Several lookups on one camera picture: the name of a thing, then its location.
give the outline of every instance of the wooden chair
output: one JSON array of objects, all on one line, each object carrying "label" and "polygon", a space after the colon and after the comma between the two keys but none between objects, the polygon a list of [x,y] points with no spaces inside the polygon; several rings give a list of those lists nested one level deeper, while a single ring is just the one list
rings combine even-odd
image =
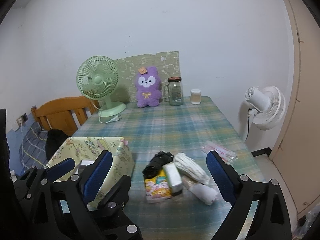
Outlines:
[{"label": "wooden chair", "polygon": [[[98,101],[93,101],[93,103],[99,107]],[[90,99],[85,96],[79,96],[55,99],[45,103],[38,109],[36,107],[31,108],[31,112],[34,119],[45,130],[60,129],[67,135],[72,136],[78,130],[78,127],[73,119],[71,110],[75,111],[80,125],[83,125],[88,119],[84,110],[86,107],[89,108],[91,114],[97,110]]]}]

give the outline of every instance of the paper tag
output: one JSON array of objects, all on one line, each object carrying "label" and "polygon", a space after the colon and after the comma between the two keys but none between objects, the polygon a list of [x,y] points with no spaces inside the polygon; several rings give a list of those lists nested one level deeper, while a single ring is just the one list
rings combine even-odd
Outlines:
[{"label": "paper tag", "polygon": [[147,70],[146,70],[145,67],[139,68],[138,71],[140,72],[141,75],[144,74],[144,73],[147,73]]}]

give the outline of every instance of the fan center cap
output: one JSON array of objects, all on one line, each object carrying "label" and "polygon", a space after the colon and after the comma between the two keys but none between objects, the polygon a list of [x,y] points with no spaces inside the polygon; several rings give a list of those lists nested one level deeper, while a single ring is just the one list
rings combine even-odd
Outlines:
[{"label": "fan center cap", "polygon": [[102,77],[101,76],[96,76],[93,80],[94,80],[94,83],[96,85],[100,85],[102,83]]}]

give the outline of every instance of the floor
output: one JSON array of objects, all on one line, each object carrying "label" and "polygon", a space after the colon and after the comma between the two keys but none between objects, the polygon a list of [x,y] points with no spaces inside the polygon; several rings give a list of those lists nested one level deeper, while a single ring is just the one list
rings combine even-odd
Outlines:
[{"label": "floor", "polygon": [[298,219],[297,219],[297,210],[294,205],[293,199],[290,195],[290,192],[282,179],[278,169],[273,164],[273,162],[269,159],[269,157],[265,154],[259,155],[255,157],[257,164],[266,179],[266,181],[270,181],[271,179],[276,179],[282,189],[282,193],[284,195],[285,201],[287,203],[287,208],[290,217],[291,231],[294,231],[297,228]]}]

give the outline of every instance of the fan base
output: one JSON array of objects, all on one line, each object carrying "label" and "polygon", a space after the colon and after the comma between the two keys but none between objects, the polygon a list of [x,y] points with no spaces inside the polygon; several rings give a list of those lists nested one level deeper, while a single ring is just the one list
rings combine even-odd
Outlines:
[{"label": "fan base", "polygon": [[121,113],[126,108],[126,105],[122,102],[112,102],[112,108],[99,110],[98,115],[100,117],[109,117]]}]

